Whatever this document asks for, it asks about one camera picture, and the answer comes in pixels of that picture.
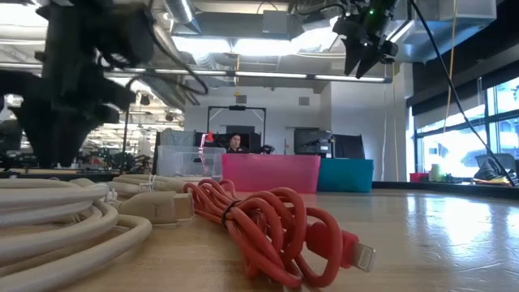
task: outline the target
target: clear plastic bin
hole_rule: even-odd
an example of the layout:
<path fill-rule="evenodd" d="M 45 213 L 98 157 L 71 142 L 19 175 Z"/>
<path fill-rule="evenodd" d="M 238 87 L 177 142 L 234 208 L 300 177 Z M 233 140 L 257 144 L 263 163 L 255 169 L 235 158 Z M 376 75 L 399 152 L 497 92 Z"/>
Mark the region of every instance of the clear plastic bin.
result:
<path fill-rule="evenodd" d="M 157 175 L 166 177 L 200 176 L 220 181 L 224 148 L 159 146 Z"/>

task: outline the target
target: cable tie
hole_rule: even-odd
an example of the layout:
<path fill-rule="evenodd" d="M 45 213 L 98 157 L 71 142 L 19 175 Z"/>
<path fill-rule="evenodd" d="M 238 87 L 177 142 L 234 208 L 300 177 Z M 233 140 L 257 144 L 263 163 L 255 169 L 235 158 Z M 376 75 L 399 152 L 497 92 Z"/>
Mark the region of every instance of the cable tie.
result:
<path fill-rule="evenodd" d="M 239 202 L 241 202 L 241 200 L 235 200 L 235 201 L 233 201 L 231 204 L 229 204 L 229 206 L 227 206 L 227 208 L 225 208 L 224 212 L 221 214 L 221 225 L 224 226 L 226 229 L 227 229 L 227 226 L 225 226 L 225 221 L 226 221 L 226 219 L 225 219 L 225 215 L 229 212 L 229 210 L 230 210 L 232 207 L 234 207 L 234 205 L 235 205 L 236 203 L 239 203 Z"/>

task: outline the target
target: table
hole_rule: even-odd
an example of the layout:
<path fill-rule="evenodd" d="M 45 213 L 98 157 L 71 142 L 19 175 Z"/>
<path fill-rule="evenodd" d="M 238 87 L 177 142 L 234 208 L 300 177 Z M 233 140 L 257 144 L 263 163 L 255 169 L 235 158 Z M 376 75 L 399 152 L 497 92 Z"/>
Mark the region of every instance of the table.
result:
<path fill-rule="evenodd" d="M 519 286 L 519 203 L 422 191 L 305 196 L 377 250 L 375 269 L 342 269 L 322 291 L 514 291 Z M 304 251 L 311 266 L 325 261 Z M 283 291 L 250 281 L 219 225 L 195 218 L 157 226 L 138 248 L 62 291 Z M 303 287 L 303 291 L 319 291 Z"/>

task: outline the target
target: chair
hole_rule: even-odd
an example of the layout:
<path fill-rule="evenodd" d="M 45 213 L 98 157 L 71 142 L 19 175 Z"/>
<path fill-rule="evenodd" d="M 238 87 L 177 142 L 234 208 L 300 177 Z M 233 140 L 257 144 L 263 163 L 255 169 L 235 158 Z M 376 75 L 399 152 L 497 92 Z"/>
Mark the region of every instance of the chair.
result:
<path fill-rule="evenodd" d="M 514 172 L 517 172 L 516 158 L 512 154 L 496 153 L 494 155 L 506 170 L 513 170 Z M 488 158 L 491 158 L 491 156 L 488 154 L 477 155 L 476 161 L 478 162 L 478 166 L 481 167 L 483 162 L 485 162 L 485 160 Z"/>

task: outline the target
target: plastic bin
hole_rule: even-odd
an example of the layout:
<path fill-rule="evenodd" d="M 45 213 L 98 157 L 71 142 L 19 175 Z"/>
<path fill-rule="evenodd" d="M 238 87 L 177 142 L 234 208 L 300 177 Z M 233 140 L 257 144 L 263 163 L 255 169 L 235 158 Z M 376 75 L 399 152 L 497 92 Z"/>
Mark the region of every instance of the plastic bin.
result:
<path fill-rule="evenodd" d="M 166 177 L 200 176 L 221 180 L 224 148 L 159 146 L 157 174 Z"/>
<path fill-rule="evenodd" d="M 237 191 L 268 191 L 289 187 L 315 194 L 320 157 L 305 155 L 224 154 L 223 176 Z"/>
<path fill-rule="evenodd" d="M 323 159 L 319 171 L 318 191 L 371 192 L 373 160 Z"/>

